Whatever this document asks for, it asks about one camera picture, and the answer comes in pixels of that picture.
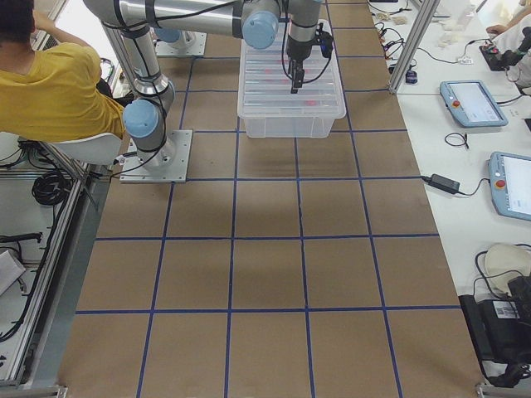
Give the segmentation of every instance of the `clear plastic container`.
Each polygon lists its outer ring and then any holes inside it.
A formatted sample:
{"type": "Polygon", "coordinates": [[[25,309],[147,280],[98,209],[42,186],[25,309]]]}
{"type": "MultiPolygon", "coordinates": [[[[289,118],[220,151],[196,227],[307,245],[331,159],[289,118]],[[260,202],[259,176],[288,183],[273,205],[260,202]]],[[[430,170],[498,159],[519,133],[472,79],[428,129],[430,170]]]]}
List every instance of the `clear plastic container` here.
{"type": "MultiPolygon", "coordinates": [[[[330,32],[327,21],[324,30],[330,32]]],[[[313,83],[291,94],[291,81],[282,70],[281,49],[284,24],[275,42],[265,50],[255,50],[241,43],[238,116],[252,138],[325,138],[332,124],[346,113],[339,68],[332,55],[329,67],[313,83]]],[[[288,59],[284,54],[285,67],[288,59]]],[[[304,62],[305,80],[313,79],[326,65],[318,46],[304,62]]]]}

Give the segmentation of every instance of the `black plug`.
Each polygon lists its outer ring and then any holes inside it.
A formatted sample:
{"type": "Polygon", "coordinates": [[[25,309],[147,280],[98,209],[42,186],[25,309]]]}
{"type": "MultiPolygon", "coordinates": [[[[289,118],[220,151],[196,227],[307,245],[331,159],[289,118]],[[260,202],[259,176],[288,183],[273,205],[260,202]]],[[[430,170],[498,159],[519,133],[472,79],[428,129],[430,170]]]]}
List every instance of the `black plug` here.
{"type": "Polygon", "coordinates": [[[457,181],[445,178],[439,174],[432,174],[431,177],[421,176],[421,178],[422,181],[427,183],[430,187],[440,189],[444,192],[451,193],[452,195],[459,192],[459,183],[457,181]]]}

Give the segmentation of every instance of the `tablet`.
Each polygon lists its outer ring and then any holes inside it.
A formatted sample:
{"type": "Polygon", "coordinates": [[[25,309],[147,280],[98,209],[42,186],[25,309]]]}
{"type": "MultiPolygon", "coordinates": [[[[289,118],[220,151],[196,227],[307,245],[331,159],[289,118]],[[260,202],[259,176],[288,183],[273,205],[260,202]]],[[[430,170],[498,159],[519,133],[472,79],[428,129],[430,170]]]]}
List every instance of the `tablet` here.
{"type": "Polygon", "coordinates": [[[505,126],[509,121],[481,80],[443,81],[442,98],[463,127],[505,126]]]}
{"type": "Polygon", "coordinates": [[[496,211],[531,221],[531,158],[494,152],[490,155],[489,175],[496,211]]]}

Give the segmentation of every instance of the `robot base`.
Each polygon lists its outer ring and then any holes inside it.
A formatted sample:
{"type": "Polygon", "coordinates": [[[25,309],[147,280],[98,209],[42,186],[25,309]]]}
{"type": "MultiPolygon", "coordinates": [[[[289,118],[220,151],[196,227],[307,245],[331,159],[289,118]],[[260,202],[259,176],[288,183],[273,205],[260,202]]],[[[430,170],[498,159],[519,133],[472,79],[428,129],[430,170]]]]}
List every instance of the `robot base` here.
{"type": "MultiPolygon", "coordinates": [[[[154,183],[154,182],[186,182],[190,147],[192,146],[192,130],[174,130],[168,133],[168,139],[173,141],[176,148],[173,161],[167,166],[148,170],[139,167],[131,172],[120,175],[121,182],[154,183]]],[[[133,140],[129,142],[128,152],[136,151],[133,140]]],[[[123,170],[129,170],[140,165],[137,157],[126,158],[123,170]]]]}
{"type": "Polygon", "coordinates": [[[173,48],[164,41],[159,41],[155,46],[155,52],[160,58],[179,58],[185,56],[203,56],[207,43],[207,34],[196,32],[196,40],[190,46],[182,49],[173,48]]]}

